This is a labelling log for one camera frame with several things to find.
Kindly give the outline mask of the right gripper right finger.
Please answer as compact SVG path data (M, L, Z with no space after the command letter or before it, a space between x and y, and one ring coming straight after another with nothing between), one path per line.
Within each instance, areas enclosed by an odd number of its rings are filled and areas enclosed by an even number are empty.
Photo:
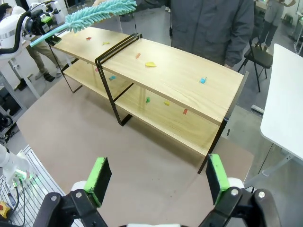
M214 208L201 227L224 227L231 218L242 219L247 227L280 227L281 221L269 190L249 192L242 180L228 177L220 156L207 156L206 176Z

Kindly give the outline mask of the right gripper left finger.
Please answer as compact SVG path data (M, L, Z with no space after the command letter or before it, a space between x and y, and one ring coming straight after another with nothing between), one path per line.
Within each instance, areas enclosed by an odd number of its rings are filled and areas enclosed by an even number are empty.
M106 157L98 157L82 189L62 196L50 192L35 219L36 227L70 227L79 220L84 227L106 227L98 212L106 194L112 172Z

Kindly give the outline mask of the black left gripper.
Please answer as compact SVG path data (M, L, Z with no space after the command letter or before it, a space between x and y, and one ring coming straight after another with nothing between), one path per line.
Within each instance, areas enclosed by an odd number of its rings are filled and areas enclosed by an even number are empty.
M28 35L44 35L51 30L51 16L42 9L31 12L30 17L25 22L25 32ZM49 45L56 45L62 39L52 35L45 39Z

